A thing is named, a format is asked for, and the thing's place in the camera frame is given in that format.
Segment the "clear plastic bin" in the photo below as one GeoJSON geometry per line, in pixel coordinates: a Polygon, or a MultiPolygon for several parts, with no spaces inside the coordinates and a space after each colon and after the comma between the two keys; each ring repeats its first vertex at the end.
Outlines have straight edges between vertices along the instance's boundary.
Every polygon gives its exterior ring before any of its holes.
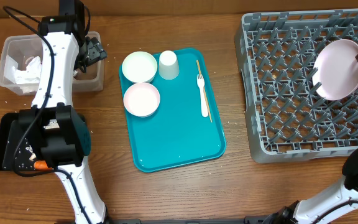
{"type": "MultiPolygon", "coordinates": [[[[90,31],[87,35],[90,38],[96,37],[100,43],[98,32],[90,31]]],[[[42,40],[37,35],[20,35],[8,37],[2,49],[0,61],[0,86],[12,90],[18,95],[34,95],[37,92],[39,83],[16,84],[4,76],[6,57],[10,56],[18,63],[19,70],[25,70],[28,60],[31,57],[39,56],[42,61],[42,40]]],[[[86,68],[86,73],[78,72],[73,77],[73,92],[99,91],[103,89],[104,62],[86,68]]]]}

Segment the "pink plate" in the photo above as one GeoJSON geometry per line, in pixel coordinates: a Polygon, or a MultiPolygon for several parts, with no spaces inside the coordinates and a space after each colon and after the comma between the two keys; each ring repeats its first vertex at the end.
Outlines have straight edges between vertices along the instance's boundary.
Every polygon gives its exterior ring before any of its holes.
{"type": "Polygon", "coordinates": [[[321,82],[317,94],[327,100],[340,100],[358,87],[358,44],[351,40],[337,40],[318,55],[313,84],[321,82]]]}
{"type": "Polygon", "coordinates": [[[149,83],[136,83],[124,94],[125,109],[141,118],[152,115],[160,104],[160,93],[149,83]]]}

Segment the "dish rack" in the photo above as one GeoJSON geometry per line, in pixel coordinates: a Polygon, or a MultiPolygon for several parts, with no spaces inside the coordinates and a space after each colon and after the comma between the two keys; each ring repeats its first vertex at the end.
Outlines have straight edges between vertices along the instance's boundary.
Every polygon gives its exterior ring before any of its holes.
{"type": "Polygon", "coordinates": [[[256,162],[348,156],[358,148],[358,89],[328,101],[311,81],[320,51],[339,39],[358,43],[358,9],[243,15],[234,40],[256,162]]]}

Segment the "plastic tray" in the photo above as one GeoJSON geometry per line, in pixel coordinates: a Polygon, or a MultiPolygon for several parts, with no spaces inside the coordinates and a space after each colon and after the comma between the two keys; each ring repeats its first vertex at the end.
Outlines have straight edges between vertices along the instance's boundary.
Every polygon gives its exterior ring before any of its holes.
{"type": "MultiPolygon", "coordinates": [[[[87,35],[96,37],[100,42],[98,32],[90,31],[87,35]]],[[[12,57],[18,64],[20,70],[25,70],[25,61],[28,58],[39,56],[42,60],[42,40],[37,35],[19,35],[8,37],[2,49],[0,61],[0,86],[13,91],[18,95],[34,95],[38,90],[39,83],[16,84],[4,76],[6,56],[12,57]]],[[[104,60],[89,66],[87,73],[79,72],[73,78],[73,92],[99,91],[103,89],[104,60]]]]}
{"type": "MultiPolygon", "coordinates": [[[[202,54],[196,49],[174,51],[179,75],[164,80],[157,71],[151,84],[160,92],[157,111],[148,118],[138,118],[126,111],[129,139],[135,166],[143,172],[215,159],[223,155],[226,139],[202,54]],[[196,84],[199,60],[213,122],[201,115],[200,91],[196,84]]],[[[160,54],[153,55],[157,61],[160,54]]],[[[121,90],[132,85],[122,74],[121,90]]]]}
{"type": "Polygon", "coordinates": [[[348,156],[358,148],[358,89],[328,101],[311,81],[320,51],[339,39],[358,44],[358,9],[243,15],[234,40],[256,162],[348,156]]]}

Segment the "teal tray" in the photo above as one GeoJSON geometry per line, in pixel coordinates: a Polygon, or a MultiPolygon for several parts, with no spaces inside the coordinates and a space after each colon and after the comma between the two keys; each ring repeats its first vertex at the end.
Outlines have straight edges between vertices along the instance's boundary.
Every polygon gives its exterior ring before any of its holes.
{"type": "MultiPolygon", "coordinates": [[[[158,71],[151,82],[160,92],[157,111],[148,118],[138,118],[126,111],[129,140],[135,166],[143,172],[216,159],[226,150],[221,118],[209,82],[204,58],[196,49],[174,51],[179,75],[163,79],[158,71]],[[200,91],[196,79],[199,60],[213,122],[201,115],[200,91]]],[[[153,55],[158,61],[160,54],[153,55]]],[[[119,69],[122,96],[132,85],[119,69]]]]}

